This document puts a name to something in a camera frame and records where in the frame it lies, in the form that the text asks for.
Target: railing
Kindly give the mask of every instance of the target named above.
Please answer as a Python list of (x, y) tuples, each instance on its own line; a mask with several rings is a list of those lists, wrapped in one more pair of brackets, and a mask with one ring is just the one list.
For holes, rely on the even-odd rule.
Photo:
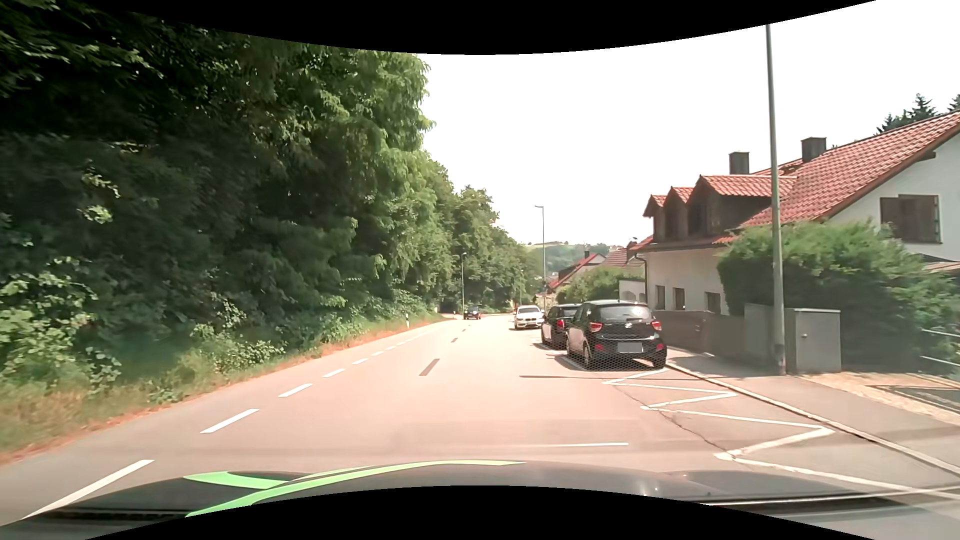
[[(953, 339), (953, 340), (960, 340), (960, 334), (958, 333), (952, 333), (948, 331), (927, 330), (927, 329), (921, 329), (921, 331), (924, 331), (926, 333), (933, 334), (933, 335), (942, 335), (944, 337), (949, 337), (950, 339)], [(953, 368), (960, 368), (960, 363), (958, 363), (957, 361), (954, 361), (954, 360), (960, 359), (957, 356), (954, 356), (950, 360), (943, 359), (943, 358), (934, 358), (933, 356), (924, 356), (924, 355), (920, 355), (920, 358), (923, 358), (924, 360), (929, 360), (931, 362), (938, 362), (941, 365), (948, 365), (948, 366), (952, 366)], [(938, 375), (940, 375), (940, 377), (946, 377), (947, 379), (952, 379), (952, 380), (956, 380), (958, 377), (956, 370), (954, 370), (953, 373), (950, 373), (950, 374), (946, 374), (946, 375), (938, 374)]]

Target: sidewalk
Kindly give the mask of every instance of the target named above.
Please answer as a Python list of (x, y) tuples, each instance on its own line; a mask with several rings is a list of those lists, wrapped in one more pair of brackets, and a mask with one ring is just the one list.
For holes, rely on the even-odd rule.
[[(863, 375), (886, 378), (884, 382), (902, 384), (911, 378), (916, 386), (937, 384), (905, 374), (826, 374), (818, 376), (780, 376), (751, 365), (742, 365), (717, 356), (700, 356), (682, 350), (672, 363), (708, 380), (721, 380), (743, 390), (794, 406), (855, 430), (900, 444), (947, 463), (960, 466), (960, 414), (938, 410), (935, 417), (925, 405), (906, 397), (890, 395), (869, 384), (853, 382)], [(867, 390), (876, 396), (863, 395)]]

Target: black hatchback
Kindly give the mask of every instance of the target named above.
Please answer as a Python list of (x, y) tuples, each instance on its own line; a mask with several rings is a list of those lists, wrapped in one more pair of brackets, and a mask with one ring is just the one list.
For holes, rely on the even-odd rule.
[(567, 325), (566, 354), (589, 368), (610, 367), (627, 360), (666, 365), (662, 326), (646, 304), (623, 300), (584, 302)]
[(557, 304), (546, 312), (540, 325), (540, 343), (548, 347), (561, 347), (566, 343), (566, 327), (577, 312), (579, 304)]

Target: parked car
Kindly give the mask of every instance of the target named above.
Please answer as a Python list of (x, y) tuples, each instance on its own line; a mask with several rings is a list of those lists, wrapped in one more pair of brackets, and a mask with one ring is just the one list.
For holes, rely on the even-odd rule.
[(646, 304), (591, 300), (577, 308), (567, 326), (566, 354), (587, 368), (637, 358), (650, 360), (657, 369), (666, 365), (662, 325)]
[(546, 312), (540, 324), (540, 343), (551, 348), (566, 345), (566, 327), (577, 312), (579, 304), (558, 304)]
[(538, 306), (520, 306), (514, 312), (514, 330), (535, 328), (543, 322), (543, 311)]

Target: license plate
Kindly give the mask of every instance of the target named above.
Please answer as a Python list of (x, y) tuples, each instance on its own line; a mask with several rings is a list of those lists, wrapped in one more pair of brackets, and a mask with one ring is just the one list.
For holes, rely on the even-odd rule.
[(617, 343), (616, 351), (618, 353), (642, 353), (642, 343)]

